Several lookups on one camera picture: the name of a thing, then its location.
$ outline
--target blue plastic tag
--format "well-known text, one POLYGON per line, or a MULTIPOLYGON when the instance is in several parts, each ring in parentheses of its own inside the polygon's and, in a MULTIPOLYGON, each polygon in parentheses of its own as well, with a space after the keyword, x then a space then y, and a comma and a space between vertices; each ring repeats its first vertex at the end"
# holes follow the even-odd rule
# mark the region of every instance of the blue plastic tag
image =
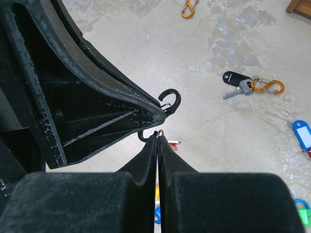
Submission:
POLYGON ((311 149, 311 129, 303 120, 297 120, 292 124, 293 131, 303 150, 309 152, 311 149))
POLYGON ((155 224, 161 225, 161 209, 160 209, 160 206, 155 209, 155 224))

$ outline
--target black hook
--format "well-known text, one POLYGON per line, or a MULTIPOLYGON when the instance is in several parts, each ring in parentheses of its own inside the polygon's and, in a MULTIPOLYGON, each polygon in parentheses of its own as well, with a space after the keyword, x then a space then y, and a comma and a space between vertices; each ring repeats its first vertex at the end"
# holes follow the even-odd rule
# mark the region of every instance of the black hook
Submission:
MULTIPOLYGON (((169 106, 170 106, 169 108, 164 109, 164 112, 166 113, 166 117, 168 117, 168 116, 174 114, 174 113, 176 112, 177 108, 179 107, 180 102, 181 102, 181 95, 180 95, 179 92, 178 92, 177 90, 175 90, 175 89, 167 89, 166 91, 163 91, 163 92, 159 95, 159 98, 158 98, 158 99, 159 99, 160 101, 163 101, 163 99, 164 99, 165 97, 167 97, 168 95, 170 95, 170 94, 175 94, 175 95, 176 95, 176 99, 175 99, 175 102, 174 102, 173 105, 171 105, 171 104, 169 104, 169 103, 168 103, 168 104, 162 105, 162 107, 165 106, 165 105, 169 105, 169 106)), ((147 142, 147 141, 148 141, 148 138, 144 138, 143 132, 144 132, 144 131, 138 132, 138 138, 139 138, 140 141, 142 141, 142 142, 147 142)))
POLYGON ((166 113, 166 117, 168 117, 169 115, 174 114, 174 113, 176 112, 177 108, 179 107, 180 102, 181 102, 181 95, 180 95, 179 92, 178 92, 177 90, 175 90, 175 89, 167 89, 166 91, 163 91, 163 92, 161 93, 161 95, 159 95, 159 98, 158 98, 158 99, 159 99, 160 101, 163 101, 163 99, 164 99, 165 97, 167 97, 168 95, 170 95, 170 94, 175 94, 175 95, 176 95, 176 100, 175 100, 174 104, 173 104, 171 107, 169 107, 169 108, 167 108, 167 109, 164 110, 165 113, 166 113))
POLYGON ((138 132, 137 134, 138 134, 138 138, 140 139, 140 141, 142 141, 142 142, 148 141, 148 138, 144 138, 144 130, 138 132))

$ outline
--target green key tag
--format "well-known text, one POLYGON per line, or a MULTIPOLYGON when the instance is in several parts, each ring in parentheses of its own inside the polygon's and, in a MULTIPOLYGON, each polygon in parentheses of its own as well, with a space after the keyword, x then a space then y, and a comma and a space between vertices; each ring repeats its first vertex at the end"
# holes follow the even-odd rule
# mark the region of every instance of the green key tag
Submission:
POLYGON ((301 218, 302 224, 305 227, 311 227, 311 210, 308 209, 298 209, 299 216, 301 218))

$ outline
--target carabiner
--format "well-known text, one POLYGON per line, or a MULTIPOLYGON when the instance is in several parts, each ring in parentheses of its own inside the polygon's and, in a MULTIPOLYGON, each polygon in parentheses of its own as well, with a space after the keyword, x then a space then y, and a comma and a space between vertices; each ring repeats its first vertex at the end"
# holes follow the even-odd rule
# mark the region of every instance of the carabiner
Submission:
POLYGON ((190 0, 186 0, 186 3, 184 5, 184 9, 181 11, 181 15, 184 18, 190 18, 193 15, 194 8, 195 8, 196 4, 198 4, 198 2, 199 2, 199 0, 195 0, 195 4, 192 6, 191 3, 190 3, 190 0), (185 15, 185 10, 186 10, 187 7, 190 9, 190 14, 189 15, 185 15))
POLYGON ((256 76, 257 78, 254 78, 252 81, 252 88, 254 91, 258 91, 258 92, 268 92, 268 93, 273 93, 275 95, 279 95, 284 91, 284 84, 278 80, 268 80, 268 79, 261 79, 258 76, 256 76), (262 88, 256 88, 255 86, 260 83, 266 83, 266 86, 262 87, 262 88), (274 91, 274 90, 269 90, 268 88, 270 86, 272 86, 273 84, 278 84, 280 86, 280 90, 279 91, 274 91))

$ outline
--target black key fob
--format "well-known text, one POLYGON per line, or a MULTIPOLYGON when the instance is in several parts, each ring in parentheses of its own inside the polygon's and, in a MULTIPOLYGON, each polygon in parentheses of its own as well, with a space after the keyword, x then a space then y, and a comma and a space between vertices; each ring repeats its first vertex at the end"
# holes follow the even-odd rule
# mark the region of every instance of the black key fob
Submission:
POLYGON ((250 77, 247 77, 242 74, 238 74, 232 71, 227 71, 223 75, 223 81, 226 84, 232 85, 232 86, 240 86, 240 82, 245 79, 251 79, 250 77))

